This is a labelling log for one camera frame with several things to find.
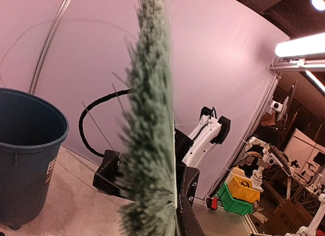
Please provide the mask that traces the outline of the light green hand brush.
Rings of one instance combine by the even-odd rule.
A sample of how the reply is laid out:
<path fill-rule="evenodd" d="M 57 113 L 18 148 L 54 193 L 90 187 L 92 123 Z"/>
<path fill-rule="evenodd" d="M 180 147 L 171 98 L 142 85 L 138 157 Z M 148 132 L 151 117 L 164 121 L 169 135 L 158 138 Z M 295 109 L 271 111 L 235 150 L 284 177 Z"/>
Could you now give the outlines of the light green hand brush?
<path fill-rule="evenodd" d="M 121 139 L 116 184 L 128 204 L 120 209 L 124 235 L 174 235 L 176 158 L 170 29 L 166 0 L 139 0 L 139 38 L 129 48 L 130 110 Z"/>

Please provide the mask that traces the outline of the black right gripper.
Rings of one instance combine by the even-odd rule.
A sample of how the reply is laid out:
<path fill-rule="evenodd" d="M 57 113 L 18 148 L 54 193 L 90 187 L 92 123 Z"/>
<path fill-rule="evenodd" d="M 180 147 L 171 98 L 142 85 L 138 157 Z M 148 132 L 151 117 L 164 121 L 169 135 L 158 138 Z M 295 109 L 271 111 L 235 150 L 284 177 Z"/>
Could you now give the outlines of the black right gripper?
<path fill-rule="evenodd" d="M 175 130 L 176 179 L 178 193 L 177 221 L 180 235 L 193 236 L 200 234 L 200 224 L 194 214 L 192 205 L 196 194 L 200 171 L 189 167 L 182 159 L 193 146 L 194 141 L 179 130 Z M 106 150 L 99 169 L 94 174 L 93 186 L 100 192 L 123 197 L 120 189 L 112 183 L 120 175 L 118 172 L 118 158 L 112 150 Z"/>

